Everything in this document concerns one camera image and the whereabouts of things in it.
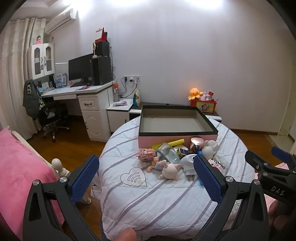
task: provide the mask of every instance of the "blue gripper pad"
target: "blue gripper pad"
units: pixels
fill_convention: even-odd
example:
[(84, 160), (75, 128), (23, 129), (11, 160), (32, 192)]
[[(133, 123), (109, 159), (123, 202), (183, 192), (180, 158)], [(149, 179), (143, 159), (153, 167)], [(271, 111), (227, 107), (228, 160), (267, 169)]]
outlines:
[(90, 155), (81, 167), (76, 168), (69, 176), (68, 185), (70, 185), (70, 199), (73, 204), (82, 199), (98, 169), (99, 158), (95, 155)]
[(271, 154), (273, 156), (275, 156), (277, 159), (281, 160), (282, 162), (284, 163), (289, 163), (290, 162), (290, 154), (283, 151), (282, 149), (276, 147), (276, 146), (273, 146), (271, 148)]
[(194, 160), (193, 160), (194, 169), (199, 179), (203, 183), (205, 189), (207, 190), (211, 200), (219, 204), (223, 199), (223, 192), (222, 192), (223, 188), (219, 183), (219, 181), (215, 178), (213, 173), (210, 171), (210, 168), (212, 168), (213, 171), (216, 171), (216, 170), (218, 172), (220, 171), (217, 168), (212, 167), (211, 164), (204, 158), (205, 161), (209, 164), (209, 166), (207, 166), (206, 163), (202, 160), (202, 158), (204, 158), (204, 156), (200, 154), (194, 157)]

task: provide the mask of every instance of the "metal screw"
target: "metal screw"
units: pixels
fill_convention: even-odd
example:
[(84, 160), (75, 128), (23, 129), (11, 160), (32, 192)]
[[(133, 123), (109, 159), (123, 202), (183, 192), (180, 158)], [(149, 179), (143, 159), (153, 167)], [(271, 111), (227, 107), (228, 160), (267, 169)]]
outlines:
[(35, 181), (33, 182), (33, 185), (34, 185), (34, 186), (37, 186), (39, 183), (40, 183), (39, 180), (35, 180)]
[(61, 178), (59, 179), (59, 181), (60, 181), (61, 183), (64, 183), (65, 181), (67, 181), (67, 177), (61, 177)]
[(229, 183), (231, 183), (231, 182), (233, 182), (233, 178), (230, 177), (230, 176), (227, 176), (227, 177), (226, 177), (226, 181), (229, 182)]
[(260, 181), (257, 180), (257, 179), (255, 179), (255, 180), (254, 180), (254, 184), (255, 184), (255, 185), (260, 185)]

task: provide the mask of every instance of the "air conditioner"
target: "air conditioner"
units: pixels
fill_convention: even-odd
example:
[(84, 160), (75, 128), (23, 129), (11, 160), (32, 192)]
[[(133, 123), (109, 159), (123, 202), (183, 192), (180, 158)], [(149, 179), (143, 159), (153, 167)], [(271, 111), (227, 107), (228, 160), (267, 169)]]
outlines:
[(47, 34), (52, 34), (60, 26), (63, 26), (66, 23), (70, 23), (76, 19), (77, 10), (71, 8), (65, 12), (60, 13), (58, 16), (54, 17), (46, 26), (45, 32)]

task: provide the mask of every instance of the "white striped duvet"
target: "white striped duvet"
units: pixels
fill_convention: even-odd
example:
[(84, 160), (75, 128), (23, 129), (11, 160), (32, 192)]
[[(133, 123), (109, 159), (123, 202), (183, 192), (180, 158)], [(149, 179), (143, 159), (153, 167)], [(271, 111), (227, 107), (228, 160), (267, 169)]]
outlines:
[[(219, 131), (217, 154), (229, 162), (227, 175), (250, 183), (254, 179), (254, 169), (244, 160), (247, 148), (223, 124), (210, 121)], [(139, 151), (139, 122), (140, 118), (135, 118), (111, 136), (92, 182), (91, 194), (101, 200), (104, 233), (113, 240), (131, 227), (139, 240), (155, 235), (193, 238), (217, 204), (210, 200), (199, 181), (187, 181), (183, 169), (178, 173), (179, 181), (158, 180), (159, 170), (146, 171), (150, 163), (135, 157)], [(239, 203), (234, 206), (226, 226), (231, 225)]]

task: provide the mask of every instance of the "finger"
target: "finger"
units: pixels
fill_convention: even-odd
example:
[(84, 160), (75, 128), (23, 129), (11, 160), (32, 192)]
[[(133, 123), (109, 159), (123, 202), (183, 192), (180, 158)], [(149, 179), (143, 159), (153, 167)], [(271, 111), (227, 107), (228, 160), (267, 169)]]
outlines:
[(136, 240), (137, 240), (136, 232), (131, 228), (125, 229), (117, 239), (114, 239), (114, 241), (136, 241)]
[(280, 215), (275, 218), (274, 220), (274, 227), (277, 231), (282, 230), (282, 228), (285, 226), (286, 222), (288, 221), (289, 216), (287, 215)]
[(274, 223), (275, 217), (268, 217), (269, 226), (272, 226)]
[(268, 216), (273, 216), (276, 213), (276, 210), (278, 208), (279, 202), (278, 200), (275, 200), (269, 207), (268, 210)]

